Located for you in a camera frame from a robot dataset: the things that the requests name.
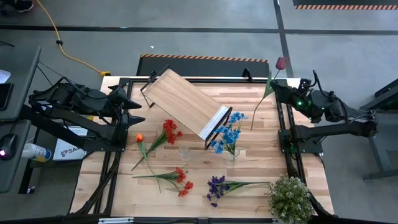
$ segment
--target bracket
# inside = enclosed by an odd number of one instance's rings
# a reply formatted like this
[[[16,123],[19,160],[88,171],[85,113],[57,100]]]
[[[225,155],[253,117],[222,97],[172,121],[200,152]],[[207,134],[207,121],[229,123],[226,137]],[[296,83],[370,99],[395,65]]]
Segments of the bracket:
[[[298,149],[294,147],[293,138],[290,130],[282,129],[278,132],[279,145],[282,153],[322,153],[322,145],[319,137],[310,138],[306,141],[298,141]]]

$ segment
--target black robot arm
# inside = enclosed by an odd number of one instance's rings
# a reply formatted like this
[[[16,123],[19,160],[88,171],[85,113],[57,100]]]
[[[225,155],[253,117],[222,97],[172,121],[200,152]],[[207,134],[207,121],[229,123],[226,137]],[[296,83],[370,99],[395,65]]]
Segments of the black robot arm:
[[[344,124],[334,124],[308,128],[296,125],[292,127],[296,140],[308,140],[314,137],[331,136],[337,134],[353,134],[355,136],[370,137],[377,133],[377,121],[374,111],[355,110],[348,107],[332,91],[323,91],[318,75],[313,71],[315,83],[302,78],[298,88],[271,82],[278,100],[291,105],[297,111],[308,117],[312,123],[319,123],[323,115],[329,122],[344,120]],[[313,90],[316,84],[319,90]]]
[[[22,116],[55,137],[86,151],[122,151],[119,140],[133,124],[145,120],[123,110],[141,108],[127,98],[121,85],[110,86],[110,94],[61,78],[45,91],[34,90],[29,96],[31,108],[25,106]],[[82,115],[98,116],[105,124],[98,124]],[[77,136],[53,119],[62,119],[95,133],[94,139]]]

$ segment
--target pink tulip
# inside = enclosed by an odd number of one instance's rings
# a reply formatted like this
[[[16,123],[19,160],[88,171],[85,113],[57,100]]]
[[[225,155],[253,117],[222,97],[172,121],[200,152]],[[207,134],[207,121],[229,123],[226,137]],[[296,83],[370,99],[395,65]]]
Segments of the pink tulip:
[[[278,61],[276,61],[276,65],[275,65],[276,69],[278,69],[278,70],[285,69],[286,68],[286,61],[287,61],[287,58],[279,57]]]

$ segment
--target computer mouse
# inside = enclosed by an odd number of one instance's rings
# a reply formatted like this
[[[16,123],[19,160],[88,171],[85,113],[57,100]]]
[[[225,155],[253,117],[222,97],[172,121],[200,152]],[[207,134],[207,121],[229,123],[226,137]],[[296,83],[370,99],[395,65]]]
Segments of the computer mouse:
[[[12,159],[16,152],[17,136],[15,134],[6,134],[0,139],[0,159],[7,161]]]

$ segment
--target white bottle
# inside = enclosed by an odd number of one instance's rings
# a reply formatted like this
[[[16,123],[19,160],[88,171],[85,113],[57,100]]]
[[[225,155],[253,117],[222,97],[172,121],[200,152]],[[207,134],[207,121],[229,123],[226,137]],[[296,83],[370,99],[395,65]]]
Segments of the white bottle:
[[[22,157],[37,162],[46,162],[51,158],[51,151],[32,143],[26,143],[22,152]]]

